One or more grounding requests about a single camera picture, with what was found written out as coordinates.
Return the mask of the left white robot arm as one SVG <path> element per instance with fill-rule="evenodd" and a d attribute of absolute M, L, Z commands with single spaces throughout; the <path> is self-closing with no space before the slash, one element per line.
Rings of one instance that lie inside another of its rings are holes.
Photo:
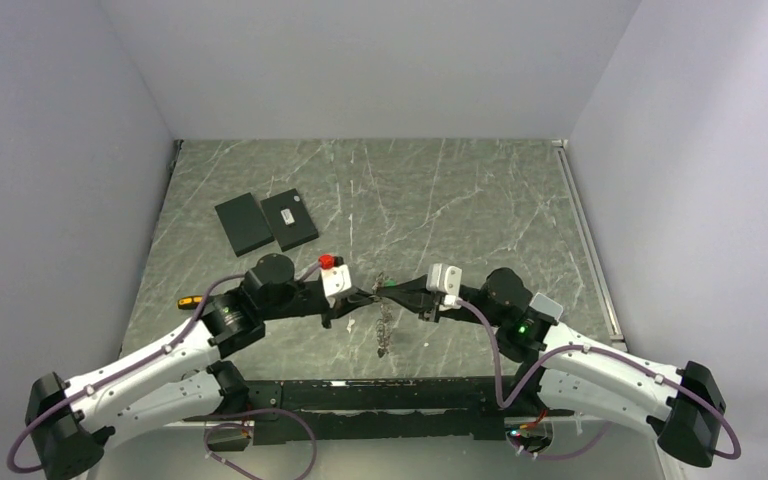
<path fill-rule="evenodd" d="M 288 257 L 270 254 L 236 278 L 239 285 L 225 293 L 207 289 L 190 317 L 153 343 L 83 375 L 36 380 L 9 470 L 23 472 L 16 455 L 26 439 L 40 461 L 31 472 L 73 479 L 143 431 L 179 419 L 235 419 L 251 401 L 228 358 L 264 338 L 267 321 L 318 315 L 330 327 L 375 301 L 353 284 L 343 259 L 330 255 L 298 276 Z"/>

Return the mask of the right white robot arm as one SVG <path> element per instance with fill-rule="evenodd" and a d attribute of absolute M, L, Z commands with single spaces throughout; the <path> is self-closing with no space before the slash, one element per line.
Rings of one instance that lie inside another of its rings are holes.
<path fill-rule="evenodd" d="M 509 268 L 493 270 L 473 288 L 463 284 L 460 268 L 435 264 L 428 274 L 379 287 L 376 294 L 422 320 L 483 326 L 502 410 L 598 417 L 654 439 L 666 454 L 699 468 L 741 454 L 707 367 L 645 360 L 589 338 L 561 321 L 560 304 L 527 289 Z"/>

